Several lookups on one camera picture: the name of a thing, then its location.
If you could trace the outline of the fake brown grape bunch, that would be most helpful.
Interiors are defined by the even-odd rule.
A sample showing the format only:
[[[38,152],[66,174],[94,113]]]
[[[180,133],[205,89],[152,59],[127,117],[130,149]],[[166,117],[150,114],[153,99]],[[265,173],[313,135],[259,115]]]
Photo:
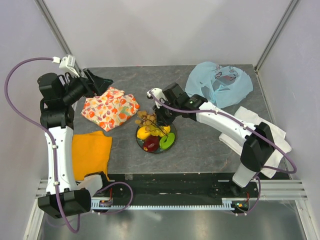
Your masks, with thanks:
[[[155,113],[149,114],[147,111],[144,110],[138,111],[137,116],[138,119],[135,120],[135,123],[138,125],[138,129],[143,126],[148,126],[150,136],[157,136],[162,138],[163,136],[167,135],[163,132],[163,126],[157,125]]]

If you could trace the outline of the fake green kiwi slice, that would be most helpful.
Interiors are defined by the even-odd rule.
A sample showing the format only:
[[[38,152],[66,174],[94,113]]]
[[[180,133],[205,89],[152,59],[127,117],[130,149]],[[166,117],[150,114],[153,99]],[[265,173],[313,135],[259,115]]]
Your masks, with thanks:
[[[174,144],[175,139],[176,139],[176,135],[174,133],[170,132],[160,139],[159,147],[162,150],[167,150],[168,148],[170,148]]]

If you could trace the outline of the yellow fake lemon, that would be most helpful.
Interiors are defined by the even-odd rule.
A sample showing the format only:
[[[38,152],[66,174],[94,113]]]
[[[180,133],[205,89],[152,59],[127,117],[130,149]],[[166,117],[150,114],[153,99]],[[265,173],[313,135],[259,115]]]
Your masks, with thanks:
[[[142,126],[137,130],[136,137],[142,141],[146,140],[151,135],[148,126]]]

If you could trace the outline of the fake red mango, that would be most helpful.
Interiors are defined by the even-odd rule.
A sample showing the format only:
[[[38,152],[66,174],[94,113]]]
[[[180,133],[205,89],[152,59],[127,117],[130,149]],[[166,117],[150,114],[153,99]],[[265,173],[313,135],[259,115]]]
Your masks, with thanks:
[[[144,140],[142,148],[146,152],[153,153],[160,147],[160,139],[158,136],[150,135]]]

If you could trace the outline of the light blue plastic bag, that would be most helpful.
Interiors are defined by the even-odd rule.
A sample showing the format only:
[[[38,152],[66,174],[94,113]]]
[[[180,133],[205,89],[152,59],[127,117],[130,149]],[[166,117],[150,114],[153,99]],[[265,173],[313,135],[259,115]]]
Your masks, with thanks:
[[[250,76],[235,66],[202,62],[188,76],[185,92],[206,98],[220,109],[237,105],[253,91]]]

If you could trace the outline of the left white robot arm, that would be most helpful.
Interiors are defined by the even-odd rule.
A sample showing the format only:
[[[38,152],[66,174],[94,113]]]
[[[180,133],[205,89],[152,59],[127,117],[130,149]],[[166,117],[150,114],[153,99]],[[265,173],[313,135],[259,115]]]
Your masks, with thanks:
[[[46,73],[37,80],[43,98],[40,101],[40,124],[45,130],[48,147],[48,182],[45,196],[38,207],[55,219],[87,213],[92,197],[106,196],[110,191],[107,176],[95,171],[77,184],[72,163],[74,135],[73,104],[80,98],[93,98],[105,93],[113,80],[94,75],[84,69],[85,76]]]

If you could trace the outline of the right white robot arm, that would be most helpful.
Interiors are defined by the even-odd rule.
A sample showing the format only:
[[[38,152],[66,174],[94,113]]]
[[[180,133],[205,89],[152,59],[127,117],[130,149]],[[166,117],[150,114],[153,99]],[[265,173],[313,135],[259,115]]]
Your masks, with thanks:
[[[159,126],[169,126],[178,116],[182,116],[216,129],[241,146],[240,165],[229,184],[229,191],[235,197],[247,191],[248,183],[262,170],[275,150],[268,124],[253,124],[238,119],[203,96],[188,96],[177,83],[165,89],[153,88],[147,92],[147,97],[155,101],[153,110]]]

